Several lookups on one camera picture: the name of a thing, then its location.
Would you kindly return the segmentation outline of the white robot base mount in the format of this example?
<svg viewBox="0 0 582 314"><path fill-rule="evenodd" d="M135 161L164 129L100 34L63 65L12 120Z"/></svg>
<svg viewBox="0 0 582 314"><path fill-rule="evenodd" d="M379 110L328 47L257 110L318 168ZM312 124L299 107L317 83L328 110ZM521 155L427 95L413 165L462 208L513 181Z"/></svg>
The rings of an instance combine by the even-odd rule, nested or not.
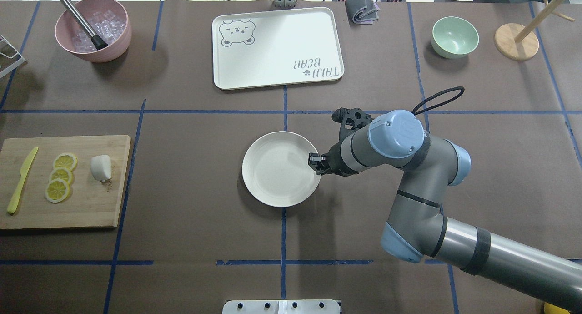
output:
<svg viewBox="0 0 582 314"><path fill-rule="evenodd" d="M223 314L341 314L334 299L232 300L225 302Z"/></svg>

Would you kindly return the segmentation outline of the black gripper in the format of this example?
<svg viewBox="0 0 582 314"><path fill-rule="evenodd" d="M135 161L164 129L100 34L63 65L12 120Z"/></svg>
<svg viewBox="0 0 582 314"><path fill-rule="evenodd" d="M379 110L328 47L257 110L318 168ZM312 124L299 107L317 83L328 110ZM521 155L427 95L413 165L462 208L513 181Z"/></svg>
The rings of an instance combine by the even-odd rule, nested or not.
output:
<svg viewBox="0 0 582 314"><path fill-rule="evenodd" d="M329 149L329 152L320 156L318 153L308 154L308 165L313 170L318 170L318 175L333 174L343 177L359 174L359 172L347 166L341 156L341 144L337 143Z"/></svg>

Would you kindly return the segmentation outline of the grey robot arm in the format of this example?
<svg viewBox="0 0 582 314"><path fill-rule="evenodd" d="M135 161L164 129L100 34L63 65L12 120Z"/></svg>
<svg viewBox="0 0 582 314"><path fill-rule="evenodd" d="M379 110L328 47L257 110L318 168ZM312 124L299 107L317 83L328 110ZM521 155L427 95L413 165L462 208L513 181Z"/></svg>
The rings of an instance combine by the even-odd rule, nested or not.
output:
<svg viewBox="0 0 582 314"><path fill-rule="evenodd" d="M560 258L581 258L581 167L561 113L433 113L421 121L432 138L457 144L472 159L468 176L457 186L443 186L442 199L434 199L441 208L430 206L430 212L468 225L472 243L477 227L488 230L490 259L501 249L499 237ZM454 293L462 314L540 312L537 298L467 274L440 254L435 271L426 264L434 260L430 256L414 264L387 254L380 239L402 174L382 165L351 177L326 175L323 194L309 199L333 211L336 227L327 233L330 225L319 218L302 245L321 245L321 258L332 255L332 246L345 246L348 257L373 260L370 272L351 278L355 291L337 294L345 310L360 313L370 300L374 313L453 313Z"/></svg>

